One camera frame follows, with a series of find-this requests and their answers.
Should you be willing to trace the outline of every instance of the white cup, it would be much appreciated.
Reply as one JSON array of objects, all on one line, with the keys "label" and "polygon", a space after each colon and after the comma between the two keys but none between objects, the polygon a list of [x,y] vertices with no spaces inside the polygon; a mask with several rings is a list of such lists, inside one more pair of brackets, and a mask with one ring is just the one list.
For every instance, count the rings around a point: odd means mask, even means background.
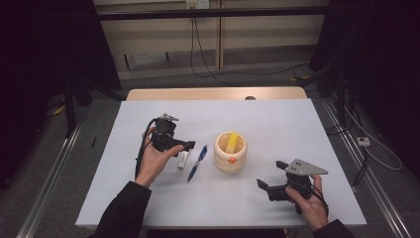
[{"label": "white cup", "polygon": [[247,160],[248,144],[242,135],[238,134],[238,142],[233,154],[226,153],[229,138],[232,132],[225,132],[214,142],[214,163],[222,172],[229,174],[240,171]]}]

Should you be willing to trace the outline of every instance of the black pole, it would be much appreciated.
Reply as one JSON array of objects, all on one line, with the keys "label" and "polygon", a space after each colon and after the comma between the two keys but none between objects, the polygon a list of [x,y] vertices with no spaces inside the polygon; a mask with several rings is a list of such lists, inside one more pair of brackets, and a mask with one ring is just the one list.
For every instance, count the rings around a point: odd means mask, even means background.
[{"label": "black pole", "polygon": [[346,125],[346,80],[342,68],[338,68],[338,85],[337,85],[337,117],[342,127]]},{"label": "black pole", "polygon": [[256,17],[256,16],[299,16],[325,14],[356,14],[358,7],[294,7],[294,8],[258,8],[258,9],[195,9],[166,10],[151,12],[98,12],[97,14],[79,13],[46,13],[47,17],[71,18],[86,21],[118,21],[143,19],[175,19],[175,18],[214,18],[214,17]]},{"label": "black pole", "polygon": [[65,138],[69,138],[76,126],[76,117],[74,115],[73,107],[73,93],[71,83],[68,77],[65,79],[64,85],[64,102],[65,102],[65,115],[67,117],[67,134]]}]

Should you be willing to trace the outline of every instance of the pen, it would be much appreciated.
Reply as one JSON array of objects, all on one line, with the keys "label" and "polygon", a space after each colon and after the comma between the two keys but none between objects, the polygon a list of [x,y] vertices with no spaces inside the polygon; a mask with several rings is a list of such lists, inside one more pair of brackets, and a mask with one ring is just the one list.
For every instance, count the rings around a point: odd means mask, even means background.
[{"label": "pen", "polygon": [[191,173],[189,173],[187,182],[189,182],[192,179],[192,177],[194,177],[194,174],[197,171],[198,166],[200,165],[200,162],[204,159],[204,156],[206,155],[206,153],[207,153],[207,145],[203,147],[203,150],[201,150],[200,156],[198,157],[198,161],[195,163],[194,167],[192,168]]}]

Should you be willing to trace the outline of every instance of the black sleeve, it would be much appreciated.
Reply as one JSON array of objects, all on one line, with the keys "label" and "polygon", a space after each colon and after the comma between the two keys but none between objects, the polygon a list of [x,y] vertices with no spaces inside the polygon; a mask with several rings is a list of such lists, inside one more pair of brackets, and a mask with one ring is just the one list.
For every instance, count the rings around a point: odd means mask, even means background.
[{"label": "black sleeve", "polygon": [[94,238],[137,238],[152,191],[129,181],[106,208]]},{"label": "black sleeve", "polygon": [[332,238],[332,237],[354,238],[355,236],[338,219],[314,232],[314,238]]}]

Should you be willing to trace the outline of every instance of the human hand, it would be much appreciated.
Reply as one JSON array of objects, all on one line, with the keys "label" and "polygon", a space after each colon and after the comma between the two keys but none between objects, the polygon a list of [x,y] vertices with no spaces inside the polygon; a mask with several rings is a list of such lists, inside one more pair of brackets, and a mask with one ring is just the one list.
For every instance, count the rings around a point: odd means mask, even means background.
[{"label": "human hand", "polygon": [[[322,180],[319,176],[311,176],[314,179],[313,191],[322,197]],[[293,187],[288,186],[286,193],[293,199],[291,202],[297,202],[302,210],[302,216],[306,220],[309,228],[314,232],[328,224],[327,213],[324,203],[316,196],[305,199]]]},{"label": "human hand", "polygon": [[170,148],[165,152],[160,152],[151,144],[149,135],[155,130],[155,127],[149,129],[145,140],[145,153],[143,154],[142,163],[140,165],[139,175],[135,182],[149,187],[155,181],[158,175],[163,171],[164,166],[171,157],[183,150],[183,146],[178,145]]}]

